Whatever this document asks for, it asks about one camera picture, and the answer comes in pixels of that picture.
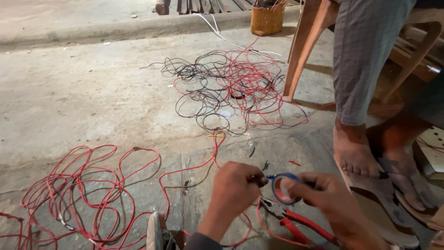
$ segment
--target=red-handled pliers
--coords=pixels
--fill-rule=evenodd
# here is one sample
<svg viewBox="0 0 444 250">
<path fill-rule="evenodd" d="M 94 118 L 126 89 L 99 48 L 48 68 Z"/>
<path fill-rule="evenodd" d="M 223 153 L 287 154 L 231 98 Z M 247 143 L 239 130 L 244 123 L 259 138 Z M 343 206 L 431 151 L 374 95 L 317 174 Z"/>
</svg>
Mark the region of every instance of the red-handled pliers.
<svg viewBox="0 0 444 250">
<path fill-rule="evenodd" d="M 307 238 L 297 227 L 293 224 L 293 222 L 301 223 L 316 233 L 318 233 L 320 236 L 334 244 L 335 246 L 340 246 L 337 238 L 332 235 L 331 233 L 325 231 L 322 227 L 320 227 L 318 224 L 314 223 L 310 219 L 297 214 L 295 212 L 290 211 L 288 208 L 283 209 L 280 207 L 276 202 L 261 198 L 260 200 L 260 206 L 265 209 L 265 211 L 271 215 L 273 215 L 275 218 L 279 220 L 279 223 L 283 226 L 285 226 L 288 231 L 290 231 L 293 236 L 295 237 L 295 240 L 297 242 L 300 242 L 302 244 L 311 246 L 314 250 L 323 250 L 324 248 L 315 246 L 315 244 Z"/>
</svg>

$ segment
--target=concrete curb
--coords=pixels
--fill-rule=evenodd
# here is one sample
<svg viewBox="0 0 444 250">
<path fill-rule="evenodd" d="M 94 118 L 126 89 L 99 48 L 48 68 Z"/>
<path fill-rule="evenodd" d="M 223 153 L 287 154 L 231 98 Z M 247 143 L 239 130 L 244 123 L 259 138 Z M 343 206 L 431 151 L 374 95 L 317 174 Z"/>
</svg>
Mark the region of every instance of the concrete curb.
<svg viewBox="0 0 444 250">
<path fill-rule="evenodd" d="M 297 22 L 300 6 L 285 8 L 284 22 Z M 213 23 L 210 15 L 205 17 Z M 228 12 L 214 15 L 221 30 L 247 28 L 250 26 L 251 11 Z M 46 33 L 19 35 L 0 40 L 0 50 L 37 48 L 73 44 L 93 44 L 103 41 L 154 38 L 198 32 L 210 32 L 208 25 L 197 15 L 160 16 L 158 19 L 101 24 L 87 27 L 60 29 Z"/>
</svg>

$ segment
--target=yellow basket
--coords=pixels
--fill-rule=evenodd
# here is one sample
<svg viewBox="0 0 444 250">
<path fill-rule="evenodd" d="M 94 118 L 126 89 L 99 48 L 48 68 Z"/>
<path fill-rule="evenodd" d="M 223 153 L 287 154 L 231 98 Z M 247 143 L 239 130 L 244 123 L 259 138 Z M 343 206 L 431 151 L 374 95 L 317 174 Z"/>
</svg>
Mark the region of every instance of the yellow basket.
<svg viewBox="0 0 444 250">
<path fill-rule="evenodd" d="M 251 33 L 266 36 L 282 30 L 285 4 L 273 7 L 254 7 L 251 11 Z"/>
</svg>

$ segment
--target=concrete floor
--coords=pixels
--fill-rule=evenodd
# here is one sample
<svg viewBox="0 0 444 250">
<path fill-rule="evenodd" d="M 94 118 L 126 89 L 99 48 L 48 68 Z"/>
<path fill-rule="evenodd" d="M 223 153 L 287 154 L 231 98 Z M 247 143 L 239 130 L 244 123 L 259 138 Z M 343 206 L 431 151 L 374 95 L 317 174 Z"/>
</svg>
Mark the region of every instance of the concrete floor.
<svg viewBox="0 0 444 250">
<path fill-rule="evenodd" d="M 0 8 L 0 40 L 23 34 L 99 24 L 139 22 L 158 18 L 155 0 L 3 0 Z M 170 15 L 178 16 L 177 0 Z"/>
<path fill-rule="evenodd" d="M 254 48 L 281 53 L 282 60 L 286 61 L 295 24 L 285 26 L 284 31 L 276 36 L 259 38 Z M 229 30 L 223 35 L 243 45 L 256 39 L 249 29 Z M 173 77 L 163 76 L 156 69 L 139 68 L 162 62 L 165 57 L 193 61 L 198 55 L 214 49 L 235 48 L 208 32 L 120 41 L 109 46 L 90 44 L 70 46 L 66 50 L 40 48 L 31 53 L 14 51 L 0 55 L 0 210 L 25 216 L 20 199 L 32 183 L 45 177 L 71 148 L 101 144 L 119 147 L 114 157 L 100 163 L 112 169 L 116 169 L 118 158 L 133 146 L 153 148 L 160 152 L 162 164 L 153 164 L 134 176 L 131 182 L 135 184 L 129 186 L 128 190 L 136 200 L 138 212 L 165 210 L 166 202 L 158 177 L 165 172 L 206 161 L 213 150 L 212 139 L 196 125 L 194 119 L 181 118 L 176 114 L 175 103 L 181 94 L 174 88 L 168 88 Z M 331 135 L 334 112 L 315 109 L 319 107 L 318 104 L 333 101 L 332 52 L 333 34 L 325 31 L 309 58 L 295 95 L 309 115 L 308 124 L 292 129 L 264 131 L 257 127 L 249 131 L 256 146 L 251 158 L 248 157 L 250 149 L 244 136 L 228 137 L 219 150 L 218 162 L 223 164 L 234 160 L 262 166 L 268 160 L 271 165 L 266 174 L 284 171 L 338 174 L 333 160 Z M 382 80 L 389 78 L 391 70 L 386 73 Z M 284 119 L 290 121 L 300 113 L 291 105 L 283 107 L 282 112 Z M 242 126 L 242 120 L 236 116 L 230 122 L 233 127 Z M 375 122 L 375 119 L 369 120 L 369 124 Z M 129 157 L 124 163 L 125 171 L 139 168 L 146 161 L 143 160 L 145 157 L 139 152 Z M 302 167 L 296 167 L 288 160 L 295 160 Z M 167 189 L 171 201 L 167 221 L 170 229 L 196 231 L 210 200 L 215 171 L 215 166 L 206 166 L 163 179 L 163 183 L 171 187 Z M 177 187 L 186 180 L 196 185 L 183 196 Z M 97 187 L 91 185 L 89 188 L 93 190 Z M 263 193 L 269 197 L 270 187 L 265 187 Z M 330 230 L 317 209 L 301 203 L 295 206 L 295 210 Z M 119 211 L 122 214 L 128 212 L 125 206 Z M 238 248 L 295 248 L 269 238 L 258 224 L 254 207 L 250 207 L 246 213 L 252 219 L 254 231 L 250 239 Z M 85 208 L 81 215 L 87 222 L 94 212 Z M 37 218 L 54 230 L 65 230 L 48 217 L 45 209 L 38 211 Z M 104 223 L 109 225 L 113 216 L 107 215 L 106 218 L 108 220 Z M 272 230 L 286 234 L 283 228 L 276 225 L 274 218 L 267 217 L 266 221 Z M 12 232 L 18 226 L 17 223 L 2 223 L 0 235 Z M 147 218 L 138 220 L 127 242 L 143 235 L 146 226 Z M 325 243 L 312 231 L 301 229 L 315 242 Z M 416 229 L 421 241 L 427 244 L 431 231 L 419 224 Z M 238 241 L 246 231 L 245 220 L 236 219 L 222 243 Z M 2 249 L 12 249 L 15 245 L 16 239 L 0 240 Z M 59 246 L 63 246 L 61 249 L 87 249 L 91 244 L 79 235 L 72 235 L 60 240 Z M 52 248 L 52 245 L 41 247 Z"/>
</svg>

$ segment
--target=white wire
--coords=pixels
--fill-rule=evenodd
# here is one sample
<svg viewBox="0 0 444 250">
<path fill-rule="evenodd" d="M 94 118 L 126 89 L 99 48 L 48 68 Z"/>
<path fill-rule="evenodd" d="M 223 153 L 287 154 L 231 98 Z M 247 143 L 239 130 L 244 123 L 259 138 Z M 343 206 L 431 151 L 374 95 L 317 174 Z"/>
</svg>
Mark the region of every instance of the white wire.
<svg viewBox="0 0 444 250">
<path fill-rule="evenodd" d="M 213 21 L 214 21 L 214 26 L 216 27 L 216 29 L 214 29 L 214 27 L 208 22 L 208 20 L 205 18 L 205 17 L 203 17 L 201 14 L 199 14 L 199 13 L 193 13 L 193 15 L 198 15 L 198 16 L 200 16 L 207 24 L 208 24 L 208 26 L 213 30 L 213 32 L 218 36 L 218 37 L 220 37 L 222 40 L 224 40 L 224 41 L 226 41 L 226 42 L 228 42 L 228 43 L 230 43 L 230 44 L 232 44 L 232 45 L 234 45 L 234 46 L 237 46 L 237 47 L 239 47 L 239 48 L 241 48 L 241 49 L 243 49 L 243 50 L 247 50 L 246 48 L 244 48 L 244 47 L 242 47 L 242 46 L 240 46 L 240 45 L 237 45 L 237 44 L 235 44 L 235 43 L 232 43 L 232 42 L 230 42 L 230 41 L 228 41 L 227 39 L 225 39 L 222 35 L 221 35 L 221 33 L 220 33 L 220 31 L 219 31 L 219 29 L 218 29 L 218 24 L 216 23 L 216 19 L 214 18 L 214 16 L 213 16 L 213 14 L 211 14 L 211 13 L 208 13 L 208 14 L 210 14 L 212 17 L 213 17 Z M 271 53 L 271 54 L 276 54 L 276 55 L 279 55 L 279 56 L 282 56 L 281 54 L 279 54 L 279 53 L 275 53 L 275 52 L 269 52 L 269 51 L 259 51 L 259 53 L 263 53 L 263 54 L 265 54 L 265 53 Z M 260 55 L 260 56 L 263 56 L 263 57 L 265 57 L 265 58 L 267 58 L 267 59 L 270 59 L 270 60 L 273 60 L 273 61 L 280 61 L 279 59 L 274 59 L 274 58 L 271 58 L 271 57 L 268 57 L 268 56 L 264 56 L 264 55 L 261 55 L 261 54 L 258 54 L 258 55 Z"/>
</svg>

